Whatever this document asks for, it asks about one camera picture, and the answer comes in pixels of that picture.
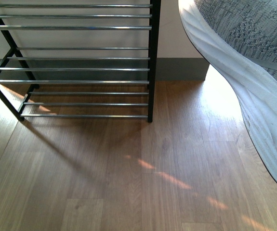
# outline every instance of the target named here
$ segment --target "wooden floor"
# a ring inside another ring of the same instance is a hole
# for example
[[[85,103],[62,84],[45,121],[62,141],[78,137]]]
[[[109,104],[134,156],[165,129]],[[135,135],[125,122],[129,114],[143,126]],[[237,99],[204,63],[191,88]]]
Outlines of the wooden floor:
[[[157,82],[151,124],[0,102],[0,231],[277,231],[277,184],[213,69]]]

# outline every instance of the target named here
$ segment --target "wall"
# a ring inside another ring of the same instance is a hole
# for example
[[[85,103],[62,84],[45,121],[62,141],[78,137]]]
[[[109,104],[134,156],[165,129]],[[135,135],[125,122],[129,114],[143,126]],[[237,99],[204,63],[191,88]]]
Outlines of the wall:
[[[98,3],[98,0],[89,0],[88,3]],[[13,0],[11,3],[26,3],[25,0]],[[48,4],[47,0],[38,0],[36,4]],[[76,0],[75,4],[84,4],[85,0]],[[101,3],[111,3],[111,0],[104,0]],[[125,3],[124,0],[115,0],[114,3]],[[126,0],[127,4],[147,4],[147,0]],[[69,4],[67,0],[59,0],[58,4]],[[83,13],[85,10],[45,10],[43,13],[62,13],[67,11],[69,13]],[[132,9],[127,13],[147,13],[148,9]],[[17,13],[15,10],[7,9],[7,13]],[[20,14],[32,13],[27,9],[19,9]],[[59,25],[60,21],[52,20],[50,21],[54,25]],[[13,24],[20,24],[19,20],[12,20]],[[29,24],[34,24],[35,21],[27,22]],[[140,25],[146,23],[146,20],[140,20],[138,22]],[[62,25],[70,25],[71,22],[63,21]],[[83,21],[76,21],[75,24],[85,25]],[[76,44],[98,44],[102,46],[111,43],[112,46],[147,46],[146,41],[146,32],[129,32],[129,31],[116,31],[108,32],[90,32],[90,31],[79,31],[75,33],[75,37],[69,31],[56,32],[56,31],[45,31],[43,33],[38,33],[36,31],[12,31],[11,32],[15,41],[17,41],[18,46],[65,46],[71,47]],[[130,38],[124,43],[123,38]],[[0,33],[0,58],[8,50],[8,45],[5,42],[4,38]],[[64,57],[84,57],[86,53],[81,53],[77,51],[67,51],[64,53],[55,52],[25,52],[24,55],[29,55],[33,57],[41,56],[64,56]],[[118,52],[112,53],[111,51],[101,51],[96,54],[96,56],[133,56],[130,52]],[[145,51],[142,51],[139,55],[145,56]],[[160,19],[160,30],[159,30],[159,41],[158,41],[158,69],[157,69],[157,78],[158,79],[204,79],[207,72],[208,63],[202,58],[202,56],[196,51],[193,45],[188,40],[180,20],[179,10],[178,10],[178,0],[162,0],[161,7],[161,19]]]

